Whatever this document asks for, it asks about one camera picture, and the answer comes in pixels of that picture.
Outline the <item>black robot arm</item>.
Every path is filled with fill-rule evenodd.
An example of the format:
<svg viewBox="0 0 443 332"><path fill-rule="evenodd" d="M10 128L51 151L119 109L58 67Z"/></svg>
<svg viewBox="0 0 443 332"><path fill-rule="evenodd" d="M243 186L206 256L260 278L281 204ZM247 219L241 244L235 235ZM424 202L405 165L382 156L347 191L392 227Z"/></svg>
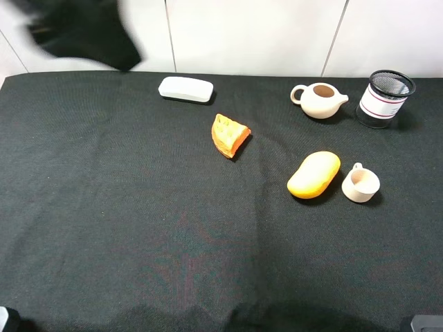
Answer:
<svg viewBox="0 0 443 332"><path fill-rule="evenodd" d="M57 57L90 59L127 72L143 60L118 1L10 1L34 45Z"/></svg>

